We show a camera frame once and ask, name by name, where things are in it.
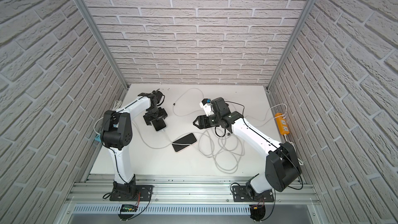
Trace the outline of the phone with light pink case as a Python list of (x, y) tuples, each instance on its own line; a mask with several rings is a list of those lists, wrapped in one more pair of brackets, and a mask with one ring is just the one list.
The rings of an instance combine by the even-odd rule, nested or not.
[(180, 152), (197, 142), (197, 138), (193, 133), (189, 133), (172, 143), (172, 147), (175, 152)]

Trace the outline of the phone with grey-blue case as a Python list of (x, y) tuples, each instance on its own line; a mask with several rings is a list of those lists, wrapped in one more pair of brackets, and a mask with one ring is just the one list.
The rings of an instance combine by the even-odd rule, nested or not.
[(154, 126), (156, 131), (161, 131), (162, 129), (166, 128), (166, 123), (164, 119), (153, 120), (152, 125)]

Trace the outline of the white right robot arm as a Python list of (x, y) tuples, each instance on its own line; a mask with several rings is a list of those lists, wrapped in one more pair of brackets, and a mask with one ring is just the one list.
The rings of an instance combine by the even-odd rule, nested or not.
[(246, 191), (251, 197), (271, 189), (282, 192), (301, 178), (301, 166), (295, 148), (290, 143), (281, 143), (262, 133), (243, 114), (232, 112), (228, 102), (221, 97), (203, 99), (200, 107), (205, 114), (196, 118), (194, 126), (199, 129), (222, 127), (244, 140), (265, 158), (264, 173), (252, 177), (246, 183)]

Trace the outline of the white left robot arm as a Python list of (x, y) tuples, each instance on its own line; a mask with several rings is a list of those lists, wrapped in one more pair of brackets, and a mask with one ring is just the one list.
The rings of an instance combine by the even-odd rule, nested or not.
[(163, 98), (164, 94), (159, 89), (141, 93), (126, 106), (104, 113), (100, 139), (102, 145), (110, 151), (115, 169), (112, 199), (119, 200), (118, 194), (127, 196), (128, 199), (137, 195), (135, 173), (131, 167), (128, 148), (133, 138), (132, 120), (145, 112), (143, 118), (146, 125), (153, 126), (156, 131), (164, 129), (167, 113), (161, 107)]

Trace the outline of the orange power strip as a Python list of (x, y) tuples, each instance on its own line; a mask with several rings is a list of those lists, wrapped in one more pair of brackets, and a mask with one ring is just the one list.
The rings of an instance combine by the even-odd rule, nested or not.
[(290, 134), (290, 130), (287, 124), (286, 116), (282, 113), (275, 114), (275, 120), (279, 129), (279, 132), (282, 136)]

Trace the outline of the teal power strip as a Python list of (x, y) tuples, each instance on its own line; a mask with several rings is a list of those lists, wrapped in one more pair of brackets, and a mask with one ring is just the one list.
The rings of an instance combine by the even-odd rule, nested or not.
[(101, 143), (101, 137), (100, 137), (100, 135), (97, 134), (94, 140), (97, 141), (97, 142), (99, 142), (99, 143)]

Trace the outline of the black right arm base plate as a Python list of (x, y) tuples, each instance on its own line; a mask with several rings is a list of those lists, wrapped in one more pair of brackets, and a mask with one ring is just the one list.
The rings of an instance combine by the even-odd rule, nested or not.
[(274, 193), (271, 189), (258, 194), (246, 185), (241, 186), (238, 183), (232, 183), (230, 191), (234, 202), (271, 203), (275, 201)]

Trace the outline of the aluminium front rail frame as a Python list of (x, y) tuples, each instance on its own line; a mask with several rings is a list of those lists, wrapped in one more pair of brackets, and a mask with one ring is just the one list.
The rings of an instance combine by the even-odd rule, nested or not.
[[(325, 224), (327, 218), (313, 186), (295, 181), (283, 192), (275, 192), (275, 201), (234, 202), (230, 191), (232, 183), (241, 186), (247, 181), (243, 176), (154, 176), (139, 175), (137, 185), (153, 185), (150, 201), (140, 201), (137, 214), (144, 215), (223, 215), (249, 217), (252, 205), (265, 208), (268, 223)], [(56, 223), (70, 223), (80, 214), (90, 215), (98, 223), (100, 216), (118, 216), (125, 202), (110, 201), (104, 195), (112, 190), (113, 177), (91, 174), (83, 182), (74, 183)]]

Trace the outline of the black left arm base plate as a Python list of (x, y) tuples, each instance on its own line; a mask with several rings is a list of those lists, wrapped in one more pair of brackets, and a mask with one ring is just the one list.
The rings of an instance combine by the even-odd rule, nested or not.
[(114, 183), (110, 193), (110, 201), (150, 201), (152, 197), (153, 185), (133, 185)]

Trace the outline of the aluminium corner post left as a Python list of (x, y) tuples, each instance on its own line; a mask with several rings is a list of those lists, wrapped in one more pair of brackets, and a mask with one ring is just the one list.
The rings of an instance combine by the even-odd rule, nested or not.
[(110, 64), (111, 68), (115, 72), (117, 78), (119, 79), (120, 84), (122, 85), (123, 89), (128, 91), (129, 87), (127, 85), (127, 82), (115, 60), (113, 57), (108, 45), (106, 44), (106, 41), (101, 34), (97, 24), (95, 23), (95, 20), (93, 16), (91, 15), (88, 6), (86, 5), (84, 0), (73, 0), (74, 3), (76, 4), (78, 10), (80, 11), (84, 21), (86, 22), (89, 30), (91, 31), (93, 37), (97, 41), (99, 47), (101, 48), (102, 52), (104, 53), (108, 63)]

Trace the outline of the aluminium corner post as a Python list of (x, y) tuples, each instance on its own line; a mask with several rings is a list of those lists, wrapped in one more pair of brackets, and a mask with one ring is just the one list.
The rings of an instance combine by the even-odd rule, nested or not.
[(294, 26), (292, 34), (290, 35), (289, 40), (284, 48), (284, 51), (279, 59), (276, 69), (274, 70), (274, 72), (271, 76), (271, 79), (269, 80), (269, 83), (266, 87), (266, 93), (269, 93), (271, 88), (273, 87), (273, 85), (276, 83), (276, 80), (277, 80), (279, 74), (281, 73), (284, 64), (288, 60), (288, 55), (291, 53), (291, 50), (300, 34), (302, 28), (304, 27), (306, 20), (310, 14), (312, 8), (314, 7), (316, 1), (317, 0), (306, 0), (306, 3), (300, 13), (297, 23)]
[(99, 47), (101, 48), (102, 52), (104, 53), (108, 63), (110, 64), (111, 68), (115, 72), (117, 78), (119, 79), (120, 84), (122, 85), (123, 89), (128, 91), (129, 87), (127, 85), (127, 82), (115, 60), (113, 57), (108, 45), (106, 44), (106, 41), (101, 34), (97, 24), (95, 23), (95, 20), (93, 16), (91, 15), (88, 6), (86, 5), (84, 0), (73, 0), (74, 3), (76, 4), (78, 10), (80, 11), (84, 21), (86, 22), (89, 30), (91, 31), (93, 37), (97, 41)]

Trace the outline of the aluminium corner post right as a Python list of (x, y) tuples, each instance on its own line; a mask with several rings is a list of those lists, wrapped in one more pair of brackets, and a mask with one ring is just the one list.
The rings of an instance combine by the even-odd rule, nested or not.
[(304, 27), (306, 20), (310, 14), (312, 8), (314, 7), (316, 1), (317, 0), (306, 0), (306, 3), (300, 13), (297, 23), (294, 26), (292, 34), (290, 35), (289, 40), (284, 48), (284, 51), (279, 59), (276, 69), (274, 70), (274, 72), (271, 76), (271, 79), (269, 80), (269, 83), (266, 87), (266, 93), (269, 93), (271, 88), (273, 87), (273, 85), (276, 83), (276, 80), (277, 80), (279, 74), (281, 73), (284, 64), (288, 60), (288, 55), (291, 53), (291, 50), (300, 34), (302, 28)]

